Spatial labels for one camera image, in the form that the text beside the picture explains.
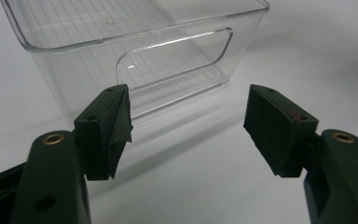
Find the clear plastic container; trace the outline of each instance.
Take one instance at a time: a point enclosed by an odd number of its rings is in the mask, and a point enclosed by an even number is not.
[[[128,84],[131,117],[229,81],[264,0],[1,0],[68,123]]]

